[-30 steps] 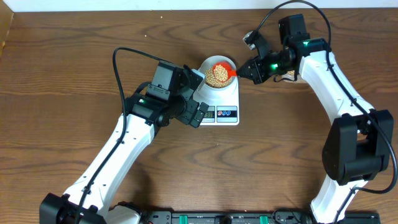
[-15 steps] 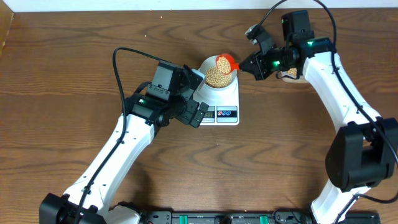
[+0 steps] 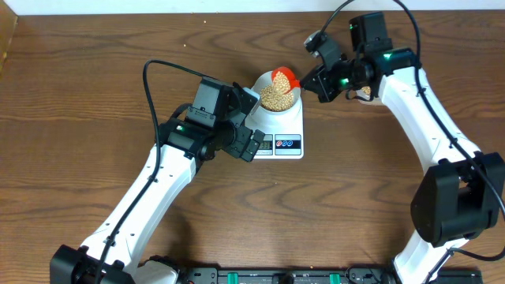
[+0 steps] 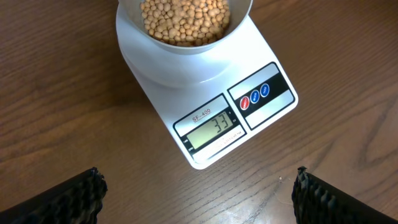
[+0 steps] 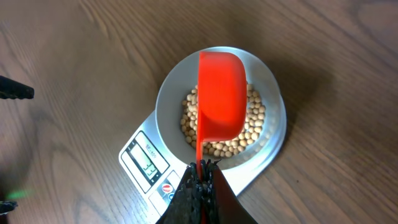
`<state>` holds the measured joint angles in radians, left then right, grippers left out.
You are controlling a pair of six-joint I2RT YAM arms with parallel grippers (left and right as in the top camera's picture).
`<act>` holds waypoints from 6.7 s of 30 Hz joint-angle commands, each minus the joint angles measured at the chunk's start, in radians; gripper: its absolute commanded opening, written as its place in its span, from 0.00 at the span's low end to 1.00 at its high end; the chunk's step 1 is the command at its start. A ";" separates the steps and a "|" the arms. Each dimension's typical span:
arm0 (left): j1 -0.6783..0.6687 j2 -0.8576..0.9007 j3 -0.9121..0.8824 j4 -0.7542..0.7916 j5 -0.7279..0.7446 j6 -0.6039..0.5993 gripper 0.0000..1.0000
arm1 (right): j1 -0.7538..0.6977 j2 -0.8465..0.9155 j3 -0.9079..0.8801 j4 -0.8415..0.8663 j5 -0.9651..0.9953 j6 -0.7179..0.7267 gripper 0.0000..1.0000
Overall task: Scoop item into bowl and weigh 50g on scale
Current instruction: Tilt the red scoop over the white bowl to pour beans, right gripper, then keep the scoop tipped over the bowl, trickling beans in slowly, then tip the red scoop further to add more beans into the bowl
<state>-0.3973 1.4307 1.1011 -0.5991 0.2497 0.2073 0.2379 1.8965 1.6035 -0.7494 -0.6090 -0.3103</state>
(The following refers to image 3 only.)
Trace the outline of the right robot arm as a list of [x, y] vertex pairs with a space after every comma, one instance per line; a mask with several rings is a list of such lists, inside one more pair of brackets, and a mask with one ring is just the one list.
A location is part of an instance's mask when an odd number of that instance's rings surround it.
[[396, 48], [382, 13], [350, 20], [354, 57], [320, 29], [305, 49], [321, 63], [301, 86], [329, 103], [338, 95], [387, 107], [420, 160], [424, 177], [410, 205], [414, 233], [384, 282], [442, 282], [441, 267], [504, 216], [504, 161], [485, 154], [452, 121], [431, 89], [419, 48]]

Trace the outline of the red measuring scoop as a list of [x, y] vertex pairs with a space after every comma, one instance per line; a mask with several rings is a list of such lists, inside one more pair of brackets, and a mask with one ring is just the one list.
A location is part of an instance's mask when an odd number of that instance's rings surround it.
[[278, 67], [271, 73], [273, 87], [281, 93], [288, 93], [300, 87], [300, 81], [296, 79], [294, 72], [285, 67]]

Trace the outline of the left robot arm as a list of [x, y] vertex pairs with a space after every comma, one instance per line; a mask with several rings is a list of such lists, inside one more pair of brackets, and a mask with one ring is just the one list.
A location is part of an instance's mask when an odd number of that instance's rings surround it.
[[159, 222], [202, 164], [218, 151], [253, 160], [264, 138], [245, 126], [260, 95], [203, 77], [192, 103], [155, 124], [155, 145], [117, 207], [79, 248], [62, 245], [50, 261], [52, 283], [132, 283]]

